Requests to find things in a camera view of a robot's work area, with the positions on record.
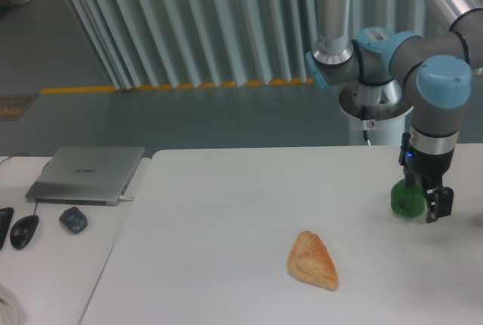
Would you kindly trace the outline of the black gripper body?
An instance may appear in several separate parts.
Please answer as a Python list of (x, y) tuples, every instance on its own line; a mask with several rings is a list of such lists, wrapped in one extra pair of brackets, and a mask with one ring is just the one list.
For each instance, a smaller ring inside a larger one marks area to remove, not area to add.
[(410, 144), (410, 133), (401, 137), (401, 151), (398, 162), (403, 166), (405, 179), (410, 175), (420, 179), (427, 188), (442, 186), (442, 177), (451, 166), (454, 150), (444, 154), (427, 154), (415, 149)]

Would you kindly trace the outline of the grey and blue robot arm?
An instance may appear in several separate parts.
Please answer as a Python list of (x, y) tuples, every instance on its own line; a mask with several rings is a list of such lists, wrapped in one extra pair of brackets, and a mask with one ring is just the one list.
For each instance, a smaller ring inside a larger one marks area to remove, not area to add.
[(350, 0), (315, 0), (318, 37), (306, 65), (320, 87), (343, 84), (340, 107), (369, 124), (378, 118), (412, 114), (401, 136), (398, 162), (404, 177), (391, 191), (392, 210), (424, 214), (435, 222), (449, 216), (454, 192), (443, 183), (457, 144), (472, 72), (482, 66), (480, 0), (424, 0), (447, 32), (424, 39), (380, 27), (349, 37)]

